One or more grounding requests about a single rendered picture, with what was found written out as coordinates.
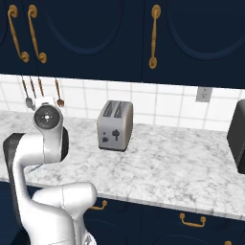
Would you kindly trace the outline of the hanging silver spoon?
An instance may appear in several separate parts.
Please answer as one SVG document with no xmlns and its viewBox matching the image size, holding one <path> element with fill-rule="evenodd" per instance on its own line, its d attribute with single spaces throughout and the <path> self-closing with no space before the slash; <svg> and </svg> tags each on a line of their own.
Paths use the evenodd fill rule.
<svg viewBox="0 0 245 245">
<path fill-rule="evenodd" d="M 23 88 L 24 88 L 24 91 L 25 91 L 25 94 L 26 94 L 26 99 L 25 99 L 26 105 L 27 105 L 28 108 L 34 110 L 33 100 L 29 97 L 25 80 L 22 80 L 22 85 L 23 85 Z"/>
</svg>

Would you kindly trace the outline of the navy wall cupboard door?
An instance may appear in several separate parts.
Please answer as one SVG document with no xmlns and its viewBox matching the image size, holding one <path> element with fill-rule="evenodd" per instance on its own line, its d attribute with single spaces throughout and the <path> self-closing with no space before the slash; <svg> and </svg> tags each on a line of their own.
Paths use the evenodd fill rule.
<svg viewBox="0 0 245 245">
<path fill-rule="evenodd" d="M 0 74 L 19 75 L 15 51 L 8 38 L 8 11 L 5 0 L 0 0 Z"/>
<path fill-rule="evenodd" d="M 33 24 L 42 77 L 140 81 L 144 0 L 22 0 Z"/>
<path fill-rule="evenodd" d="M 152 7 L 157 67 L 150 69 Z M 143 81 L 245 89 L 245 0 L 145 0 Z"/>
</svg>

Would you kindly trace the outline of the silver two-slot toaster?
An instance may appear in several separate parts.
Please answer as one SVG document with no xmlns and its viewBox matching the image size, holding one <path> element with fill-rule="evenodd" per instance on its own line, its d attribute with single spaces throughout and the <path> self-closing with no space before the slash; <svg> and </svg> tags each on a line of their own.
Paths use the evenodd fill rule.
<svg viewBox="0 0 245 245">
<path fill-rule="evenodd" d="M 133 103 L 109 100 L 97 120 L 100 149 L 125 151 L 133 129 Z"/>
</svg>

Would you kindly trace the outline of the navy drawer front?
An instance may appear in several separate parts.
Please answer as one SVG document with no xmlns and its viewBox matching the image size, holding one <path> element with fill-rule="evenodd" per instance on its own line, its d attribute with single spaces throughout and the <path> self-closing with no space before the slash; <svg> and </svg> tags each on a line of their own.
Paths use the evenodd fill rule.
<svg viewBox="0 0 245 245">
<path fill-rule="evenodd" d="M 95 207 L 102 200 L 107 206 L 102 211 L 88 210 L 84 223 L 97 245 L 140 245 L 142 207 L 139 204 L 98 197 Z"/>
<path fill-rule="evenodd" d="M 204 228 L 182 224 L 179 214 L 185 214 L 186 222 L 200 224 L 200 217 L 207 221 Z M 203 213 L 184 212 L 143 205 L 141 245 L 245 245 L 245 221 L 216 217 Z"/>
</svg>

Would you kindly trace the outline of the grey wall outlet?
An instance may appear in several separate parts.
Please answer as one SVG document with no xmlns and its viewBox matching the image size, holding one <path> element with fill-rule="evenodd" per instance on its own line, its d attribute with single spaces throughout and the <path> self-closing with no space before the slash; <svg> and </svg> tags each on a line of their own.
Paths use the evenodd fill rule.
<svg viewBox="0 0 245 245">
<path fill-rule="evenodd" d="M 198 87 L 196 94 L 197 102 L 210 102 L 212 96 L 211 87 Z"/>
</svg>

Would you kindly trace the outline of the hanging wooden-handled tool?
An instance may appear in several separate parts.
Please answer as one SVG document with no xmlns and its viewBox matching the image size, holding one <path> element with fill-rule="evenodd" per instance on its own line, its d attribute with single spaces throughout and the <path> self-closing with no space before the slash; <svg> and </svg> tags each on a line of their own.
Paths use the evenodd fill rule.
<svg viewBox="0 0 245 245">
<path fill-rule="evenodd" d="M 36 99 L 36 92 L 35 92 L 35 89 L 34 89 L 33 80 L 32 80 L 32 77 L 31 76 L 30 76 L 30 84 L 31 84 L 31 87 L 32 87 L 33 96 Z"/>
<path fill-rule="evenodd" d="M 42 81 L 41 81 L 40 77 L 38 77 L 38 85 L 39 85 L 41 96 L 42 96 L 42 98 L 44 98 L 44 91 L 43 91 Z"/>
</svg>

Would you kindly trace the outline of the navy base cupboard front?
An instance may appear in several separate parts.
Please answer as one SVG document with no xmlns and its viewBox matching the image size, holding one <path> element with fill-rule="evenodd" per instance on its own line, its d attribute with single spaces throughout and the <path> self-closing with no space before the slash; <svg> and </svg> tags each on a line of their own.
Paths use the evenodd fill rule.
<svg viewBox="0 0 245 245">
<path fill-rule="evenodd" d="M 17 223 L 7 182 L 0 182 L 0 245 L 31 245 L 28 234 Z"/>
</svg>

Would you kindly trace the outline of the black appliance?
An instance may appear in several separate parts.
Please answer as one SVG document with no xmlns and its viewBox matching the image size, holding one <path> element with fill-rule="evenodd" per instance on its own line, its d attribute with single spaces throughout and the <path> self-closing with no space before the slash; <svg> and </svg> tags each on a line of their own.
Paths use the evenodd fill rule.
<svg viewBox="0 0 245 245">
<path fill-rule="evenodd" d="M 245 100 L 236 104 L 234 115 L 227 135 L 237 171 L 245 174 Z"/>
</svg>

